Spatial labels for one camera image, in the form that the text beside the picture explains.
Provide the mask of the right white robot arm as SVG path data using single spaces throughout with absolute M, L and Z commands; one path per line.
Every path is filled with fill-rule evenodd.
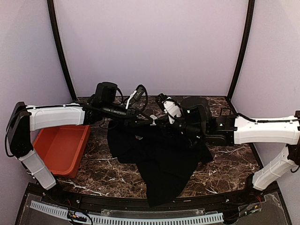
M 239 199 L 250 203 L 257 191 L 265 190 L 287 171 L 300 167 L 300 112 L 283 118 L 252 119 L 241 113 L 213 117 L 207 99 L 188 97 L 178 103 L 159 94 L 156 103 L 169 118 L 168 124 L 192 143 L 204 141 L 216 146 L 244 143 L 284 143 L 285 147 L 264 168 L 247 178 Z

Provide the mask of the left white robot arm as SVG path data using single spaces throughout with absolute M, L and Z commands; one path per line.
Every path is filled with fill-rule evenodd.
M 55 204 L 63 204 L 66 201 L 66 193 L 56 187 L 54 175 L 34 149 L 30 139 L 31 132 L 65 125 L 91 125 L 103 119 L 135 121 L 143 109 L 130 108 L 130 102 L 137 102 L 142 95 L 148 95 L 146 88 L 138 85 L 128 98 L 123 98 L 121 103 L 117 104 L 115 96 L 120 92 L 118 85 L 101 82 L 86 103 L 29 106 L 18 102 L 6 127 L 6 155 L 9 158 L 17 158 L 42 188 L 48 190 L 47 195 Z

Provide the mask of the black t-shirt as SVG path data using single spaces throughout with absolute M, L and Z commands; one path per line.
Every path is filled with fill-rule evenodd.
M 213 156 L 206 144 L 190 146 L 184 135 L 163 136 L 157 126 L 124 126 L 108 123 L 107 141 L 111 155 L 122 164 L 135 164 L 146 183 L 146 195 L 167 192 L 178 197 L 199 163 L 209 163 Z

